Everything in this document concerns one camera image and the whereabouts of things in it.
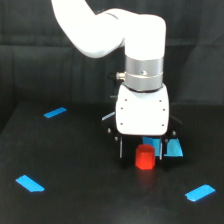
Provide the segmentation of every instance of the blue object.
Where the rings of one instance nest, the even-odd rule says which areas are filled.
[[[67,111],[67,110],[64,107],[61,107],[61,108],[59,108],[57,110],[53,110],[53,111],[51,111],[49,113],[44,114],[44,116],[46,118],[51,118],[51,117],[54,117],[54,116],[56,116],[58,114],[61,114],[61,113],[65,112],[65,111]]]
[[[149,144],[155,148],[155,156],[159,156],[161,140],[159,138],[143,137],[143,144]],[[178,139],[170,139],[167,145],[167,157],[183,157],[183,152]]]
[[[213,189],[209,185],[203,185],[203,186],[185,194],[185,196],[187,197],[188,200],[195,202],[195,201],[207,196],[208,194],[213,193],[214,191],[215,191],[215,189]]]
[[[112,113],[106,115],[105,117],[103,117],[103,118],[102,118],[102,121],[104,121],[104,120],[106,120],[107,118],[112,117],[112,116],[114,116],[114,115],[115,115],[115,112],[112,112]]]
[[[18,178],[16,180],[17,183],[22,185],[24,188],[26,188],[30,192],[42,192],[44,191],[44,188],[41,187],[39,184],[31,180],[29,177],[26,175]]]

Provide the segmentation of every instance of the red cube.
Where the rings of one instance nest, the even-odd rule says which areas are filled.
[[[135,166],[141,170],[151,170],[155,166],[155,148],[151,145],[139,145],[136,149]]]

